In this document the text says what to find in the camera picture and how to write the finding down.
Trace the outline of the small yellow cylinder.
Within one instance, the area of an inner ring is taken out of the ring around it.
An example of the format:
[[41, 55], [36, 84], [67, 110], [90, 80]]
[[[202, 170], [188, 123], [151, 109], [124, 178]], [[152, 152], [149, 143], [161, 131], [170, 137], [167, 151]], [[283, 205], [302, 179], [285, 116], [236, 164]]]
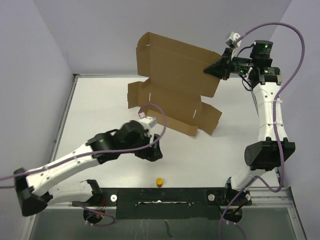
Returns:
[[158, 188], [161, 188], [163, 186], [163, 183], [164, 183], [164, 180], [162, 178], [159, 177], [156, 179], [156, 186]]

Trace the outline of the brown cardboard box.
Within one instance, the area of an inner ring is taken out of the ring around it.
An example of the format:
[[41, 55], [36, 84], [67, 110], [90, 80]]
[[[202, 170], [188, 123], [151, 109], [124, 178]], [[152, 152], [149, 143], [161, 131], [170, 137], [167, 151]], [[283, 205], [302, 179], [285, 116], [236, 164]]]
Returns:
[[202, 102], [214, 97], [220, 79], [204, 73], [221, 56], [182, 41], [145, 33], [136, 47], [137, 73], [146, 77], [127, 85], [128, 108], [145, 106], [148, 116], [188, 136], [198, 130], [212, 135], [222, 112]]

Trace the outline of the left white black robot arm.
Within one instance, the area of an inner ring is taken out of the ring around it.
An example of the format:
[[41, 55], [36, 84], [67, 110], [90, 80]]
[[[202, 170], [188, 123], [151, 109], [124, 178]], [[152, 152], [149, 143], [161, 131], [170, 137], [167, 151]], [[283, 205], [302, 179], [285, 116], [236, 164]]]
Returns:
[[152, 133], [156, 124], [156, 117], [150, 116], [131, 120], [119, 129], [98, 133], [76, 150], [49, 164], [30, 170], [23, 167], [15, 170], [14, 188], [22, 216], [35, 215], [56, 203], [97, 205], [102, 193], [96, 180], [84, 180], [66, 189], [59, 184], [86, 169], [116, 160], [121, 154], [134, 154], [150, 162], [161, 159], [159, 141], [162, 135]]

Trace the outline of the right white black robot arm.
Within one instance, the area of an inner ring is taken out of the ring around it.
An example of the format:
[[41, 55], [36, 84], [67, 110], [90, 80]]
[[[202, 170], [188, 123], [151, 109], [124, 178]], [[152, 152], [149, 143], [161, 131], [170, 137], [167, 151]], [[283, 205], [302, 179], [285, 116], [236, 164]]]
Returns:
[[227, 40], [226, 44], [221, 59], [203, 72], [221, 80], [227, 80], [230, 74], [238, 75], [250, 87], [259, 118], [258, 140], [244, 151], [246, 167], [227, 180], [222, 192], [223, 200], [232, 205], [240, 199], [241, 189], [247, 190], [256, 177], [279, 168], [294, 153], [296, 145], [289, 141], [284, 128], [278, 96], [281, 70], [272, 66], [270, 57], [273, 42], [256, 40], [250, 45], [249, 58], [236, 53], [239, 42]]

